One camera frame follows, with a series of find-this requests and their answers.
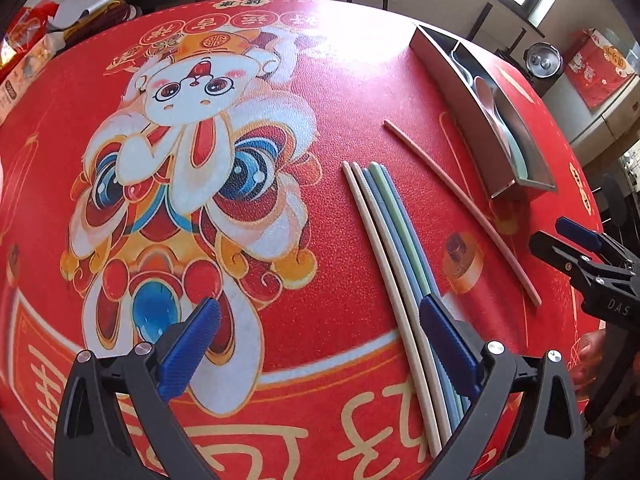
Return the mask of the metal utensil tray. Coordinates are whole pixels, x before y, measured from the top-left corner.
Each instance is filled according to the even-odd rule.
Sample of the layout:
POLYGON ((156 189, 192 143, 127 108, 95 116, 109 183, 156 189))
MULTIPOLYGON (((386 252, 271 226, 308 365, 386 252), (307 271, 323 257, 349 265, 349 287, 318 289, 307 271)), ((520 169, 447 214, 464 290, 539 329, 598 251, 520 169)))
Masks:
POLYGON ((556 182, 542 148, 545 136, 559 140, 562 134, 532 86, 514 66, 484 48, 427 24, 416 26, 410 48, 438 85, 457 121, 486 191, 495 198, 532 200, 545 192, 555 192, 556 182), (458 48, 463 65, 472 75, 491 86, 498 112, 518 141, 528 168, 528 178, 520 179, 514 161, 491 125, 473 87, 451 61, 449 53, 458 48))

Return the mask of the pink plastic spoon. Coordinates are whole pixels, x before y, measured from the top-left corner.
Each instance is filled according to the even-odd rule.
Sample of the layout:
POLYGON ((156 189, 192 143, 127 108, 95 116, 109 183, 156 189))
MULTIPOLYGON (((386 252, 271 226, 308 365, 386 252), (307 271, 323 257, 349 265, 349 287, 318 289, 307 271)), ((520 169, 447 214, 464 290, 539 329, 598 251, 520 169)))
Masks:
POLYGON ((491 125, 498 132, 498 136, 501 140, 502 145, 506 149, 506 152, 510 157, 513 157, 513 151, 511 148, 509 136, 510 130, 499 115, 494 94, 491 91, 491 86, 484 78, 475 76, 473 79, 473 89, 475 94, 477 95, 477 99, 480 101, 480 104, 482 104, 482 107, 484 107, 491 125))

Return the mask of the red festive table mat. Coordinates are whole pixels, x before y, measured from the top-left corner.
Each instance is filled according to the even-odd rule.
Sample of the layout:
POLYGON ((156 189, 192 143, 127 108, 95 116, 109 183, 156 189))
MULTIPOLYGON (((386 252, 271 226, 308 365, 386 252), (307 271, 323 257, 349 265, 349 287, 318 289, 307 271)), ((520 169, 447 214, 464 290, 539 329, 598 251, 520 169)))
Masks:
POLYGON ((404 346, 343 160, 387 168, 439 289, 480 336, 574 356, 598 323, 528 240, 561 216, 599 225, 580 163, 563 135, 545 136, 556 191, 493 200, 410 48, 415 29, 356 4, 218 0, 101 32, 43 69, 1 127, 1 414, 40 474, 53 471, 76 354, 155 340, 209 293, 220 332, 171 407, 221 478, 426 471, 404 346), (540 307, 384 119, 480 208, 540 307))

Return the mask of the beige chopstick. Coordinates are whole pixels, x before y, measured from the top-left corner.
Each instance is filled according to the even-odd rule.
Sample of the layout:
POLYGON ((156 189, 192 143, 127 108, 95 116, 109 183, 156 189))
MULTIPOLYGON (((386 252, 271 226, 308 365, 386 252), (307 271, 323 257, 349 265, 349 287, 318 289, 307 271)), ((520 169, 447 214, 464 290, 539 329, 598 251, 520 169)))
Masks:
POLYGON ((352 197, 356 203, 363 226, 366 229, 367 237, 374 252, 375 261, 378 264, 378 270, 380 270, 382 274, 383 283, 390 304, 392 305, 400 339, 404 346, 413 385, 414 388, 416 388, 416 396, 418 397, 428 448, 432 455, 435 456, 437 452, 442 450, 442 441, 439 437, 430 390, 428 390, 418 346, 413 336, 405 305, 401 299, 392 266, 387 259, 386 251, 378 235, 378 229, 375 226, 372 214, 370 214, 366 199, 360 190, 352 167, 346 160, 342 161, 342 170, 350 192, 352 192, 352 197))
MULTIPOLYGON (((390 237, 390 231, 388 230, 388 227, 385 224, 380 208, 378 208, 378 204, 376 203, 376 200, 369 188, 369 185, 367 184, 366 179, 363 177, 362 169, 358 166, 358 164, 356 164, 356 162, 349 162, 349 165, 352 167, 352 171, 354 172, 354 175, 358 181, 360 190, 362 191, 362 194, 366 199, 370 214, 372 214, 372 218, 374 220, 375 226, 378 229, 378 235, 382 240, 384 249, 386 251, 387 259, 390 262, 390 265, 392 266, 392 270, 395 275, 395 280, 401 294, 401 299, 404 302, 405 309, 408 315, 408 313, 410 312, 410 310, 408 309, 408 301, 412 299, 412 292, 411 292, 409 283, 407 281, 406 274, 404 273, 404 269, 402 268, 398 251, 396 249, 396 246, 392 238, 390 237)), ((419 351, 419 354, 420 354, 422 366, 424 369, 424 364, 426 362, 426 359, 423 356, 421 356, 420 351, 419 351)))

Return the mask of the tissue pack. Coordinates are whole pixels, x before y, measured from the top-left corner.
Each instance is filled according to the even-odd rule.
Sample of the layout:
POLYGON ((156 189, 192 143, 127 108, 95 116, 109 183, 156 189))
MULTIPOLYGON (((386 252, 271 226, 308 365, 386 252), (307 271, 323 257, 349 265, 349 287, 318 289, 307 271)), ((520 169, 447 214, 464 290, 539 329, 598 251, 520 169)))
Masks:
POLYGON ((65 46, 62 32, 44 35, 1 83, 0 122, 4 122, 44 66, 65 46))

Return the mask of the red snack bag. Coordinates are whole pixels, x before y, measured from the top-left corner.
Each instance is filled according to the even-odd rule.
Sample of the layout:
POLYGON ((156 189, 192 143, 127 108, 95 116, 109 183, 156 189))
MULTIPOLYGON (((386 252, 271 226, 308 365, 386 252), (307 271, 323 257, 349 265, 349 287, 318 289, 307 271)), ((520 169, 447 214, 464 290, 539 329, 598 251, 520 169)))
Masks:
POLYGON ((58 4, 53 0, 40 0, 35 6, 23 6, 9 24, 2 37, 1 63, 26 53, 46 31, 48 18, 55 16, 58 4))

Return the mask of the red gift bag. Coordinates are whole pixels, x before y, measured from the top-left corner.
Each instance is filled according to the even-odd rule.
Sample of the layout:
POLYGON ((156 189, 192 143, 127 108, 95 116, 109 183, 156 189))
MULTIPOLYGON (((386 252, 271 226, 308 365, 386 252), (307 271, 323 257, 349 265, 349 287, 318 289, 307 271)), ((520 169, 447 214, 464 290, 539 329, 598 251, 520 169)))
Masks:
POLYGON ((564 73, 589 108, 606 101, 634 76, 634 69, 602 32, 583 29, 565 55, 564 73))

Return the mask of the steel pot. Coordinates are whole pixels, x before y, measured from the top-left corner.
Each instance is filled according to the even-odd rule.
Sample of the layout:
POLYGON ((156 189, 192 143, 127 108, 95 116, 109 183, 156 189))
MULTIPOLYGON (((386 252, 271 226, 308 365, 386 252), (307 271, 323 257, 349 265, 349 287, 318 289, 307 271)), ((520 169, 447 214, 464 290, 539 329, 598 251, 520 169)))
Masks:
POLYGON ((546 42, 532 44, 523 54, 526 70, 537 79, 553 78, 563 70, 560 51, 546 42))

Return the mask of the green plastic spoon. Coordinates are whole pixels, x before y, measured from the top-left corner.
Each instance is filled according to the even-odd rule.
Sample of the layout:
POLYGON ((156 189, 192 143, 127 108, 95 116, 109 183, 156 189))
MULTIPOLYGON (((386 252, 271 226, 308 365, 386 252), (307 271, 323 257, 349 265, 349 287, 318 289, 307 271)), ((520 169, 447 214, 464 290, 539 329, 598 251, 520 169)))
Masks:
POLYGON ((514 161, 514 166, 516 169, 516 173, 520 179, 528 178, 528 168, 526 165, 525 157, 522 153, 520 146, 518 145, 518 141, 514 138, 514 135, 511 131, 508 131, 506 134, 508 138, 511 156, 514 161))

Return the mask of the blue plastic spoon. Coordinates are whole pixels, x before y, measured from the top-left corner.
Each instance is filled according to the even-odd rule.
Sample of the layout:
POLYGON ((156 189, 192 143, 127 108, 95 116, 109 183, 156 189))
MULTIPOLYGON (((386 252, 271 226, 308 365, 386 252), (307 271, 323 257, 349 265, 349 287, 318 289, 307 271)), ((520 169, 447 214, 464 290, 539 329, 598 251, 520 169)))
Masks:
POLYGON ((451 61, 454 63, 454 66, 456 66, 456 69, 465 80, 466 85, 472 88, 474 84, 474 76, 461 62, 458 55, 458 48, 452 49, 451 52, 449 53, 449 56, 451 58, 451 61))

